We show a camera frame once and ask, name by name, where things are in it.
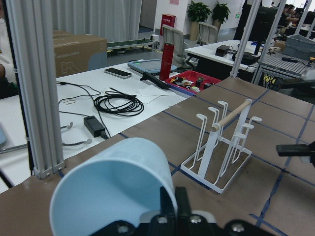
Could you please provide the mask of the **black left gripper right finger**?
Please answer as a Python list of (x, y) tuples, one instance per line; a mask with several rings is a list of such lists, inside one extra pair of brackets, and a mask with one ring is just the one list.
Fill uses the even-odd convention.
[(191, 215), (191, 207), (186, 188), (177, 186), (175, 188), (175, 197), (178, 205), (178, 219), (188, 218)]

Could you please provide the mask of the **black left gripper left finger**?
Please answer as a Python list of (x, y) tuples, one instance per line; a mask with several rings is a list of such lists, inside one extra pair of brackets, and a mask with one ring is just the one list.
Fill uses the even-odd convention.
[(175, 221), (175, 210), (171, 198), (164, 187), (159, 189), (160, 192), (160, 214), (159, 221)]

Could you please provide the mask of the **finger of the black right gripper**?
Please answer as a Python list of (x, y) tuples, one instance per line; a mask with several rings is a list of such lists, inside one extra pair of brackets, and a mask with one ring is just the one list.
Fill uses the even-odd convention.
[(302, 162), (315, 161), (315, 143), (309, 145), (277, 145), (276, 150), (279, 156), (298, 156)]

